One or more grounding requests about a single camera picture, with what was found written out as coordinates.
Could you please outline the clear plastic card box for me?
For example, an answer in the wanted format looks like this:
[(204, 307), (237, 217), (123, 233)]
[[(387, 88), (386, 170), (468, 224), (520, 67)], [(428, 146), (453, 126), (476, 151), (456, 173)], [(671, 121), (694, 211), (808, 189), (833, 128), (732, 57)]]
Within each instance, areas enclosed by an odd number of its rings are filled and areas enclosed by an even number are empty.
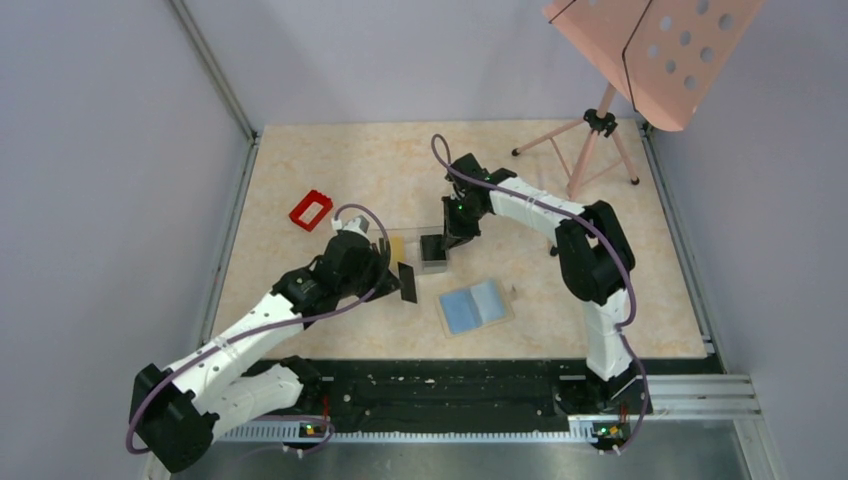
[[(411, 265), (416, 275), (440, 274), (445, 273), (449, 266), (449, 257), (447, 262), (423, 262), (421, 260), (419, 239), (422, 235), (442, 234), (443, 228), (440, 226), (424, 226), (413, 228), (395, 228), (388, 229), (388, 239), (392, 236), (402, 236), (405, 239), (406, 264)], [(398, 273), (397, 263), (391, 262), (391, 271)]]

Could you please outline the beige leather card holder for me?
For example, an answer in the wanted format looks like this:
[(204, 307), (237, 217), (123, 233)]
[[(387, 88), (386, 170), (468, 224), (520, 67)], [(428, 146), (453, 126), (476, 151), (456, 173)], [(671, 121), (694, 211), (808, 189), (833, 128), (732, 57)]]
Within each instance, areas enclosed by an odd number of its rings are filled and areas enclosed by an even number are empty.
[(500, 281), (494, 278), (436, 297), (446, 336), (465, 335), (511, 321), (514, 312)]

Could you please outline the black card stack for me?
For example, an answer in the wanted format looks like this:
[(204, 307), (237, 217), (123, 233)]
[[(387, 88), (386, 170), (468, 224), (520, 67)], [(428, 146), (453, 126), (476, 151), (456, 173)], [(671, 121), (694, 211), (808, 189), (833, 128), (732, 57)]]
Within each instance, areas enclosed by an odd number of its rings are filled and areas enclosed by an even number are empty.
[(447, 262), (448, 255), (442, 234), (422, 235), (419, 239), (421, 260), (423, 262)]

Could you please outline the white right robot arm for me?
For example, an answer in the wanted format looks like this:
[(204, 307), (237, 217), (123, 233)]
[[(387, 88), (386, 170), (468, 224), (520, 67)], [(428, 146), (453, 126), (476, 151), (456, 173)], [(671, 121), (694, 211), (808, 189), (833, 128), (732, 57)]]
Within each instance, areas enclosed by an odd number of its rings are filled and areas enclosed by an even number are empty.
[(442, 199), (443, 250), (480, 236), (479, 223), (487, 214), (543, 234), (553, 245), (565, 286), (583, 303), (587, 400), (600, 412), (614, 411), (626, 400), (638, 372), (621, 337), (622, 327), (634, 320), (623, 309), (635, 298), (630, 280), (635, 256), (612, 206), (558, 198), (511, 170), (484, 169), (471, 154), (444, 166), (453, 192)]

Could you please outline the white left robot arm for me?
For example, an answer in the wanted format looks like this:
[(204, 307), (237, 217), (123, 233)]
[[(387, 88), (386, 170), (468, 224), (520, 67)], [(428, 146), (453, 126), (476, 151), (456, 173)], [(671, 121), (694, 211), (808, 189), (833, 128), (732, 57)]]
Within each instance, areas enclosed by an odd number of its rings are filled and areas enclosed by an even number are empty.
[(358, 230), (342, 229), (323, 254), (285, 273), (239, 321), (193, 353), (135, 376), (128, 451), (134, 438), (170, 473), (198, 462), (224, 434), (275, 410), (308, 413), (320, 386), (299, 358), (247, 375), (272, 348), (317, 321), (343, 313), (339, 303), (359, 303), (396, 291), (389, 246), (378, 247)]

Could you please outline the yellow card stack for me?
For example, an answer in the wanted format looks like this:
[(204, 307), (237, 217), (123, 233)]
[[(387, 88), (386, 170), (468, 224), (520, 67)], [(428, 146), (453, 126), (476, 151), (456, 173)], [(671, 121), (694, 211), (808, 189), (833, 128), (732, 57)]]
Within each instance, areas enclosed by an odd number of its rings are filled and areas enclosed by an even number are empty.
[(395, 263), (405, 263), (406, 262), (406, 250), (405, 250), (405, 239), (402, 236), (392, 236), (389, 239), (389, 245), (391, 250), (391, 262)]

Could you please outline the pink music stand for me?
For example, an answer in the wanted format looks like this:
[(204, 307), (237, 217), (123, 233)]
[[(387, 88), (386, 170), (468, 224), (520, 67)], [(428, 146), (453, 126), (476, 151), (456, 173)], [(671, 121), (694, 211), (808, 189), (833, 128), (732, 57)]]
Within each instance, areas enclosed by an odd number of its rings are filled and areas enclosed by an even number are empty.
[(601, 73), (599, 106), (585, 112), (590, 132), (567, 191), (576, 196), (600, 136), (620, 138), (616, 94), (651, 126), (684, 130), (763, 4), (760, 1), (553, 1), (543, 14)]

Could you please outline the red plastic frame block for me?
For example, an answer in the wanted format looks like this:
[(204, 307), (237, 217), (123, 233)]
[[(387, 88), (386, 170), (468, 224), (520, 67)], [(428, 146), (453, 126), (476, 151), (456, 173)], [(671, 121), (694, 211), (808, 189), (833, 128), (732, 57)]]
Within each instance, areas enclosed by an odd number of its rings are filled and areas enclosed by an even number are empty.
[(288, 217), (294, 225), (304, 231), (312, 232), (332, 208), (332, 199), (313, 189), (290, 211)]

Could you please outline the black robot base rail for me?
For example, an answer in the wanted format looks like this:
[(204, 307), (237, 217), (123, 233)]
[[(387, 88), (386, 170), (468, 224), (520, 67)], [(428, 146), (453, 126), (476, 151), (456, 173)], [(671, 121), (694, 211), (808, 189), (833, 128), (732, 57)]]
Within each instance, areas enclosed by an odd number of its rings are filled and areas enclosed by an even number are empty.
[(283, 365), (306, 376), (277, 415), (312, 415), (339, 433), (566, 432), (577, 416), (635, 421), (653, 411), (630, 367), (604, 383), (582, 360), (310, 360)]

